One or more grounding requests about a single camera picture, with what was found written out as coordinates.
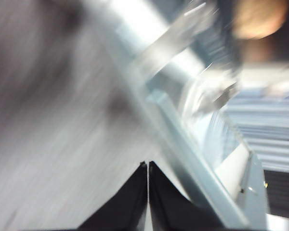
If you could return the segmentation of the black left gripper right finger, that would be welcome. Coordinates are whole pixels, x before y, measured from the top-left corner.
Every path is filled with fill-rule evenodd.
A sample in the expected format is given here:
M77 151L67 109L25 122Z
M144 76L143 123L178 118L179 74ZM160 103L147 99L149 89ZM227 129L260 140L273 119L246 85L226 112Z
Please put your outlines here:
M187 200L158 165L149 163L149 205L155 231L208 231L217 218Z

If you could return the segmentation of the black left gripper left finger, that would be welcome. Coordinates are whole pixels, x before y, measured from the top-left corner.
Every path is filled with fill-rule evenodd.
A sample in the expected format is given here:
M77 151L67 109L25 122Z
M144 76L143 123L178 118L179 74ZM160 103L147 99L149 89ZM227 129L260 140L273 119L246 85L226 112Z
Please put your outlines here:
M141 162L117 193L79 231L135 231L147 207L147 164Z

